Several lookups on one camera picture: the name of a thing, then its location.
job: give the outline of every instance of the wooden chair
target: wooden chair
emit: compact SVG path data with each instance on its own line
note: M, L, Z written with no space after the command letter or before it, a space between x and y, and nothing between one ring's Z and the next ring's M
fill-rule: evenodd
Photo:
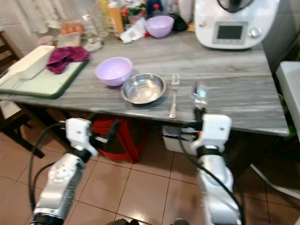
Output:
M3 73L22 56L7 34L0 31L0 71ZM29 120L30 117L14 102L0 100L0 132L30 151L33 146L22 137L20 130L22 125L31 128L27 123ZM36 149L35 155L39 158L45 156L39 149Z

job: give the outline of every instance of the fork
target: fork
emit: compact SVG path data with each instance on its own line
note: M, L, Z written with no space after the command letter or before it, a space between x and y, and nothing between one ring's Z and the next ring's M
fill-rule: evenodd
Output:
M179 89L179 83L180 83L180 75L179 74L173 74L172 75L172 90L173 90L173 101L172 101L172 107L170 110L170 115L169 117L171 119L176 118L176 95L177 95L177 90Z

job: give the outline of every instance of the tiled floor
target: tiled floor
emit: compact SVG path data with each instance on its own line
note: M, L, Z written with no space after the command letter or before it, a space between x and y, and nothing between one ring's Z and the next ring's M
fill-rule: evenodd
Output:
M34 140L39 129L24 132L27 138ZM34 172L59 159L64 152L50 137L42 150L46 156L35 159ZM30 222L29 155L27 150L0 135L1 225ZM262 159L257 166L277 184L300 189L300 165ZM166 150L159 135L150 135L141 160L135 165L116 163L104 157L87 164L65 224L104 225L118 218L136 218L141 225L170 225L176 218L185 218L191 225L201 225L201 194L195 175L196 168L182 154ZM37 183L37 196L46 179L44 172ZM246 196L248 225L293 225L300 217L300 201L267 187L251 169L243 174L239 183Z

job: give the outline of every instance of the knob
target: knob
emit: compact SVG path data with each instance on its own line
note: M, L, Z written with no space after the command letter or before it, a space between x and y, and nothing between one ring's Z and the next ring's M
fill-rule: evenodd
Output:
M253 27L249 30L248 35L252 38L259 38L262 35L262 30L258 27Z

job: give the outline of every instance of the appliance display screen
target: appliance display screen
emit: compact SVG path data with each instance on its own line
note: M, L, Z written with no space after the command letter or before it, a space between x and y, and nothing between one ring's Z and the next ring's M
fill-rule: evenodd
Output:
M243 26L219 26L217 39L240 39Z

